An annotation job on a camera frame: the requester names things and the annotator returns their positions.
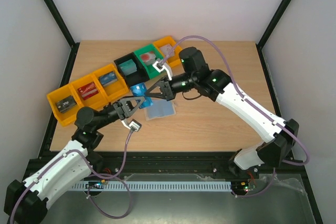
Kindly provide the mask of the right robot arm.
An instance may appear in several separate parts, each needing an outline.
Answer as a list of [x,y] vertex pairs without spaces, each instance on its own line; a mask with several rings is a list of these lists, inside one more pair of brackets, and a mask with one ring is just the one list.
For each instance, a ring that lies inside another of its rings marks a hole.
[[147,97],[167,101],[175,99],[178,93],[195,89],[201,96],[228,108],[251,126],[261,137],[262,142],[255,146],[240,149],[232,157],[229,172],[242,177],[249,168],[266,164],[279,167],[295,145],[299,124],[294,119],[285,121],[266,110],[239,86],[231,77],[219,69],[211,70],[203,54],[195,47],[188,47],[179,53],[184,73],[173,76],[170,67],[159,60],[153,63],[158,72],[167,75],[148,88]]

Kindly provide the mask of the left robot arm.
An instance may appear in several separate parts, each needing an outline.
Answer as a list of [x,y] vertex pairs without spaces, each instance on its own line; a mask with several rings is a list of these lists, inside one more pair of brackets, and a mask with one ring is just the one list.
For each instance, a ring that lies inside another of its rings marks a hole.
[[99,129],[121,121],[129,130],[126,142],[141,128],[128,121],[145,101],[144,96],[126,96],[104,106],[101,111],[84,106],[76,115],[77,127],[71,140],[40,170],[24,179],[14,180],[6,190],[4,212],[9,223],[41,223],[48,209],[73,184],[86,177],[102,180],[118,178],[118,174],[103,174],[102,157],[94,150],[103,138]]

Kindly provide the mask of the beige card holder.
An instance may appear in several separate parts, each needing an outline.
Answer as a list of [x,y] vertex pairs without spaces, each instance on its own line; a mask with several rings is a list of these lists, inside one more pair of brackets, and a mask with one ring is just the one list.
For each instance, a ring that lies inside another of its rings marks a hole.
[[152,100],[153,104],[145,109],[145,119],[147,121],[165,118],[176,114],[175,105],[172,101],[161,99]]

